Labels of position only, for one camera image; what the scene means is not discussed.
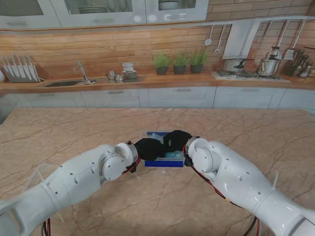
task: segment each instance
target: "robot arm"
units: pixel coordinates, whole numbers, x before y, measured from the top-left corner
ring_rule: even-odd
[[[276,236],[315,235],[315,211],[286,197],[235,151],[219,142],[191,138],[185,152],[223,196],[254,214]]]
[[[92,196],[106,181],[117,179],[139,161],[131,142],[100,145],[66,161],[40,184],[0,203],[1,235],[31,235],[56,212]]]

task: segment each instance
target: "wood panel backsplash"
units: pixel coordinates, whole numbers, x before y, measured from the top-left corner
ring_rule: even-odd
[[[312,0],[210,0],[207,21],[246,19],[264,16],[314,15]],[[282,50],[290,47],[298,22],[290,22]],[[315,23],[307,22],[297,47],[315,45]],[[262,37],[267,23],[261,24],[254,39],[250,56],[261,57],[275,45],[283,22],[273,23],[269,34]],[[78,78],[73,68],[80,60],[90,77],[104,76],[109,70],[122,71],[123,62],[132,62],[139,74],[154,73],[152,55],[163,51],[175,54],[178,51],[194,53],[205,50],[208,59],[204,70],[222,69],[222,55],[230,26],[224,30],[220,53],[214,52],[218,44],[221,27],[214,27],[212,44],[204,48],[210,27],[165,28],[93,33],[46,33],[30,35],[1,35],[0,55],[30,55],[45,79]]]
[[[216,54],[214,48],[221,30],[222,27],[214,28],[212,45],[205,49],[209,55],[205,70],[214,70],[222,57],[230,26],[225,28],[221,51]],[[154,72],[153,53],[194,53],[202,49],[209,33],[210,27],[43,36],[0,35],[0,55],[32,56],[35,64],[41,67],[41,73],[44,71],[48,75],[46,79],[77,78],[73,70],[77,60],[82,62],[90,77],[103,76],[109,70],[120,73],[123,62],[132,62],[139,74],[148,74]]]

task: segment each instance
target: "glass cabinet door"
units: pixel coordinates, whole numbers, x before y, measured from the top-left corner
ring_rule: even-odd
[[[51,0],[62,27],[146,23],[145,0]]]
[[[147,23],[202,21],[209,0],[145,0]]]
[[[0,28],[61,27],[50,0],[0,0]]]

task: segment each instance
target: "marble countertop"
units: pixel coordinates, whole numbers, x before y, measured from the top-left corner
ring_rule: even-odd
[[[17,109],[0,126],[0,199],[19,194],[36,166],[60,165],[144,130],[182,129],[228,145],[304,207],[315,209],[315,120],[302,110]],[[220,198],[191,168],[126,174],[55,215],[53,236],[242,236],[253,216]],[[250,234],[255,235],[255,228]],[[266,227],[264,236],[273,235]]]

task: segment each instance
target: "cabinet handle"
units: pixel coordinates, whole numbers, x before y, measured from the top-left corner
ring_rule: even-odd
[[[114,19],[93,20],[94,23],[113,22]]]
[[[178,15],[178,16],[168,16],[167,19],[178,19],[178,18],[186,18],[186,15]]]
[[[10,26],[27,26],[26,22],[7,22]]]
[[[40,97],[50,97],[50,96],[56,96],[54,93],[41,93],[38,96]]]
[[[174,92],[190,92],[191,89],[176,89]]]
[[[124,91],[117,91],[117,92],[111,91],[111,92],[108,92],[108,94],[117,94],[117,93],[124,93]]]
[[[244,92],[259,92],[260,90],[259,89],[250,89],[250,88],[244,88],[242,91]]]

